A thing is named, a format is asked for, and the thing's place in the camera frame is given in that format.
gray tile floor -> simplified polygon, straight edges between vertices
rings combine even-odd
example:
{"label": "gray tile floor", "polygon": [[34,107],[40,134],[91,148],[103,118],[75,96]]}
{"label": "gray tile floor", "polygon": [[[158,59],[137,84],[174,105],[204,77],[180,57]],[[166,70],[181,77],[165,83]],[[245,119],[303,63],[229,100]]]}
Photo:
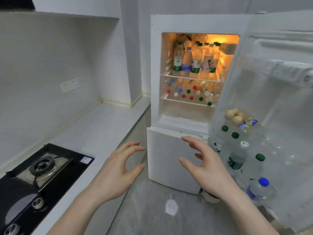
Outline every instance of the gray tile floor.
{"label": "gray tile floor", "polygon": [[[239,235],[224,203],[207,204],[197,195],[151,181],[148,179],[147,156],[143,163],[146,168],[128,190],[107,235]],[[178,205],[174,216],[165,209],[170,199]]]}

black stovetop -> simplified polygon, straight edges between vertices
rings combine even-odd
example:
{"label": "black stovetop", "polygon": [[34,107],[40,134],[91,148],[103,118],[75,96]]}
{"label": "black stovetop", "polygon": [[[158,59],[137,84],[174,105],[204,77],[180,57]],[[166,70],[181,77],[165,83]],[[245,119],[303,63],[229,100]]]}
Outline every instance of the black stovetop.
{"label": "black stovetop", "polygon": [[93,160],[49,143],[7,172],[0,178],[0,235],[31,234]]}

wall outlet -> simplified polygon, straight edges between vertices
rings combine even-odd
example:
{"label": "wall outlet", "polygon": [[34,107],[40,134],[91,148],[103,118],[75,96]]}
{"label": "wall outlet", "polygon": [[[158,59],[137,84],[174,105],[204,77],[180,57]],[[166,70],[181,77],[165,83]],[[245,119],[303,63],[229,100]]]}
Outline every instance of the wall outlet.
{"label": "wall outlet", "polygon": [[60,83],[60,87],[63,93],[78,88],[78,81],[76,78]]}

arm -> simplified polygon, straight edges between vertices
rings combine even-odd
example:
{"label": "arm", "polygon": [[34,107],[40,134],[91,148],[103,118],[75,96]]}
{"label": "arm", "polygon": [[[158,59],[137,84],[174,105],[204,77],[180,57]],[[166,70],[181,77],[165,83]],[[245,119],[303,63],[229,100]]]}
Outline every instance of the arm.
{"label": "arm", "polygon": [[129,156],[144,150],[139,142],[128,142],[114,150],[95,178],[77,195],[47,235],[83,235],[100,205],[123,195],[142,172],[145,165],[140,164],[127,172],[125,164]]}
{"label": "arm", "polygon": [[201,152],[195,156],[203,163],[197,167],[185,158],[180,158],[180,163],[199,186],[221,198],[228,205],[242,235],[279,235],[250,198],[237,186],[217,153],[202,140],[192,137],[182,139],[188,142],[191,148]]}

refrigerator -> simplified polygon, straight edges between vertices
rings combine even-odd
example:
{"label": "refrigerator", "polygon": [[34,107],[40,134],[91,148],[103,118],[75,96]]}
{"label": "refrigerator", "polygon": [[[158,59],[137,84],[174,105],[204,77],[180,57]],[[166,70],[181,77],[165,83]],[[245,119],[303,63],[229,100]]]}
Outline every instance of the refrigerator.
{"label": "refrigerator", "polygon": [[[250,143],[249,157],[264,154],[263,177],[275,188],[264,201],[281,224],[302,231],[313,224],[313,11],[255,15],[151,16],[151,127],[147,128],[149,179],[198,194],[199,186],[180,165],[201,161],[181,140],[205,142],[223,125]],[[216,77],[173,76],[174,51],[182,39],[220,42]],[[205,81],[220,95],[211,106],[168,93],[170,79]],[[225,118],[238,109],[256,119],[241,133]]]}

